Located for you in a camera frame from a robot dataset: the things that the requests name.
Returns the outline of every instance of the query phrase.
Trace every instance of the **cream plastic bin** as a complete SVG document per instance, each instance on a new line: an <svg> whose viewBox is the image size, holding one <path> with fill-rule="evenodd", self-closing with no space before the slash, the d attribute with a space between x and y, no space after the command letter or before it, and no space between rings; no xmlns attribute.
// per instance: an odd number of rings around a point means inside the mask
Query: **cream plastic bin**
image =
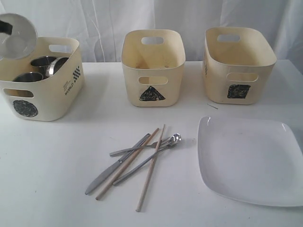
<svg viewBox="0 0 303 227"><path fill-rule="evenodd" d="M70 46L71 53L52 52L50 45ZM12 82L21 73L34 71L30 62L40 56L69 57L50 78L38 82ZM53 121L71 106L84 82L79 42L70 38L39 37L36 49L20 60L0 61L0 91L19 118Z"/></svg>
<svg viewBox="0 0 303 227"><path fill-rule="evenodd" d="M203 60L208 98L225 104L255 103L276 61L270 45L257 30L245 27L208 29Z"/></svg>
<svg viewBox="0 0 303 227"><path fill-rule="evenodd" d="M143 44L144 38L160 44ZM128 33L122 49L122 67L129 101L135 106L170 106L179 98L185 63L181 36L172 30Z"/></svg>

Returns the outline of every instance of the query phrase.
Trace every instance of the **chopstick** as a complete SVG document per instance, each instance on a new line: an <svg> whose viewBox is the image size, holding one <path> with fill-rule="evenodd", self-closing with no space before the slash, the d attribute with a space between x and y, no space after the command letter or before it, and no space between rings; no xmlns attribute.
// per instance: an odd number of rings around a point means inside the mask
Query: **chopstick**
<svg viewBox="0 0 303 227"><path fill-rule="evenodd" d="M159 128L157 128L152 135L142 144L142 146L147 145L151 139L156 135L156 133L159 131ZM119 176L128 168L128 166L131 164L131 162L138 156L138 154L143 150L143 148L136 150L124 163L124 165L118 170L116 175L108 182L108 184L104 187L104 189L100 192L100 194L96 197L96 200L100 200L103 195L109 190L109 188L113 185L113 182L116 181L116 179L119 178Z"/></svg>
<svg viewBox="0 0 303 227"><path fill-rule="evenodd" d="M159 137L155 152L157 152L159 150L159 146L161 144L161 139L162 139L162 136L163 136L164 129L165 129L165 124L163 125L162 132L161 132L161 135ZM148 185L151 181L151 177L152 177L151 175L152 175L153 169L155 167L156 161L157 161L157 155L151 160L150 168L148 170L148 174L147 174L147 177L146 177L146 180L145 180L145 184L144 184L144 187L143 187L143 190L142 190L142 193L141 193L141 197L140 197L137 209L136 209L137 212L141 212L141 208L142 208L142 205L143 205L143 202L144 202L144 198L145 198L145 195L146 195L146 192L147 192Z"/></svg>

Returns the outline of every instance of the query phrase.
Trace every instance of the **bin handle hole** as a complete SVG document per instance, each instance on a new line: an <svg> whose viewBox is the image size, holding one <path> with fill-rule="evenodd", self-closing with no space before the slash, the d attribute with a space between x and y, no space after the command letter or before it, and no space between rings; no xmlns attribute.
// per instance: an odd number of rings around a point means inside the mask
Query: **bin handle hole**
<svg viewBox="0 0 303 227"><path fill-rule="evenodd" d="M34 94L28 90L17 90L17 89L3 89L4 93L8 96L16 96L16 97L23 97L23 98L33 98Z"/></svg>
<svg viewBox="0 0 303 227"><path fill-rule="evenodd" d="M139 77L138 80L140 84L144 85L163 85L169 81L166 77Z"/></svg>
<svg viewBox="0 0 303 227"><path fill-rule="evenodd" d="M164 43L162 37L143 37L141 43L144 45L159 45Z"/></svg>
<svg viewBox="0 0 303 227"><path fill-rule="evenodd" d="M49 50L51 52L59 52L59 53L71 53L72 52L72 49L71 49L71 46L69 45L49 45L48 46Z"/></svg>
<svg viewBox="0 0 303 227"><path fill-rule="evenodd" d="M218 42L232 42L232 43L238 43L240 41L239 35L218 35L217 41Z"/></svg>
<svg viewBox="0 0 303 227"><path fill-rule="evenodd" d="M233 82L255 82L258 79L257 73L235 73L227 74L227 79Z"/></svg>

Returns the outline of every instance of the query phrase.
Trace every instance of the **butter knife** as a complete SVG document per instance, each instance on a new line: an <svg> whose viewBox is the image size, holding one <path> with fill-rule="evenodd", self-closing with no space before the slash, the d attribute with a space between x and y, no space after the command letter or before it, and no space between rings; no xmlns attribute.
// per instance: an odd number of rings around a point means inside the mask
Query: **butter knife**
<svg viewBox="0 0 303 227"><path fill-rule="evenodd" d="M151 135L147 133L139 142L134 145L135 147L141 146ZM85 191L85 194L88 195L93 192L100 184L102 184L134 151L128 152L123 155L118 161L112 164L109 168L104 170L90 185Z"/></svg>

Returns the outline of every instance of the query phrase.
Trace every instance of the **white table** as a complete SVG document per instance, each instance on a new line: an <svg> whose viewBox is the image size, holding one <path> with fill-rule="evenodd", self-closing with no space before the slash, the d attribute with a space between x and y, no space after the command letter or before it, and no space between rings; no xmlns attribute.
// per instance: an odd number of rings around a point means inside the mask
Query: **white table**
<svg viewBox="0 0 303 227"><path fill-rule="evenodd" d="M202 182L196 150L198 122L206 115L282 121L303 148L303 76L290 61L278 61L254 105L211 102L204 94L201 62L187 62L179 101L164 108L129 103L120 63L83 67L86 84L57 121L21 120L0 98L1 227L303 225L303 208L262 207L214 194ZM142 213L135 208L148 165L102 201L95 200L100 188L84 195L90 182L117 160L109 152L133 146L164 123L166 136L180 133L183 141L159 156ZM132 166L152 152L145 150Z"/></svg>

